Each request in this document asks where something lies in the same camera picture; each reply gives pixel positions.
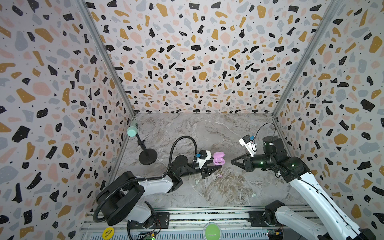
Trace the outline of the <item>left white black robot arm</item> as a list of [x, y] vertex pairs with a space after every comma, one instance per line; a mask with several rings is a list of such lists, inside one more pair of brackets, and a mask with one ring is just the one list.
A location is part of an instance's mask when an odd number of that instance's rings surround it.
[[164, 177], [139, 178], [132, 172], [125, 172], [97, 195], [93, 221], [114, 226], [129, 220], [149, 228], [157, 213], [150, 203], [143, 201], [144, 197], [176, 191], [186, 175], [200, 174], [203, 179], [209, 177], [225, 164], [224, 156], [223, 152], [211, 154], [201, 151], [192, 162], [184, 155], [177, 156]]

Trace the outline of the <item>pink earbud charging case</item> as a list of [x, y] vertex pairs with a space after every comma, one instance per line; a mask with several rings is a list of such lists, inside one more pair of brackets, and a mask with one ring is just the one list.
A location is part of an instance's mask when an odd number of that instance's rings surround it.
[[225, 164], [224, 160], [225, 153], [224, 152], [216, 152], [213, 154], [213, 164], [215, 166], [222, 166]]

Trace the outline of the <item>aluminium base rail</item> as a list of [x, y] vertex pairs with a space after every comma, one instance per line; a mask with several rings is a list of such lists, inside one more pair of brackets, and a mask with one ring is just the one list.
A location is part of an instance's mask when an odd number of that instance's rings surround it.
[[[123, 220], [115, 226], [111, 240], [204, 240], [207, 223], [221, 229], [221, 240], [302, 240], [300, 233], [286, 224], [268, 225], [262, 207], [158, 208], [154, 225], [145, 229], [138, 223]], [[93, 222], [93, 213], [86, 216], [79, 240], [102, 240], [106, 223]]]

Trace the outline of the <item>yellow round sticker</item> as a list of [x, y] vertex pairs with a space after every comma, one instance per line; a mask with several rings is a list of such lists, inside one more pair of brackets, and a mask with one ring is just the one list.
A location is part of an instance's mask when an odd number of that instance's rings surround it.
[[103, 240], [111, 240], [114, 236], [115, 229], [113, 227], [108, 227], [103, 231], [102, 238]]

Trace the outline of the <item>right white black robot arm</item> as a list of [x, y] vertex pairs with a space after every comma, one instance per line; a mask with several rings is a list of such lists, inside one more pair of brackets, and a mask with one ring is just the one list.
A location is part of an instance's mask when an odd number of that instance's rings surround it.
[[307, 240], [374, 240], [375, 234], [362, 229], [350, 219], [319, 185], [308, 166], [298, 157], [290, 157], [284, 143], [277, 136], [263, 138], [263, 154], [257, 154], [254, 136], [246, 135], [239, 140], [248, 153], [231, 161], [247, 172], [255, 169], [271, 170], [291, 185], [309, 204], [321, 224], [299, 215], [281, 201], [265, 206], [262, 221], [274, 227], [282, 225], [291, 228]]

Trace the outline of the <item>green round button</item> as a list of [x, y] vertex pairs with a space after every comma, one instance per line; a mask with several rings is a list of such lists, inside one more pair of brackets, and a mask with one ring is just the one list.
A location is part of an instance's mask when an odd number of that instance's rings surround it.
[[204, 240], [220, 240], [221, 239], [221, 229], [220, 227], [213, 222], [207, 223], [203, 230]]

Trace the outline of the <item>mint green microphone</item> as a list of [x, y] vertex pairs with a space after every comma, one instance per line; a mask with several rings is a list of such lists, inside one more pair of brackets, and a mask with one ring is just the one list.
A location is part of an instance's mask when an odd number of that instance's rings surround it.
[[130, 138], [133, 138], [137, 134], [138, 134], [138, 122], [136, 120], [132, 120], [130, 126], [127, 129], [127, 135]]

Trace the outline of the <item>black microphone stand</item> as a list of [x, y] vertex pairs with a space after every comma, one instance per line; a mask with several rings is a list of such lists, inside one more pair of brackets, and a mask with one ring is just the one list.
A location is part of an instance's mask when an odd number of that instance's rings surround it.
[[154, 149], [147, 149], [145, 141], [141, 140], [139, 134], [136, 134], [136, 138], [138, 145], [142, 149], [142, 152], [139, 155], [139, 162], [145, 166], [153, 164], [158, 158], [157, 152]]

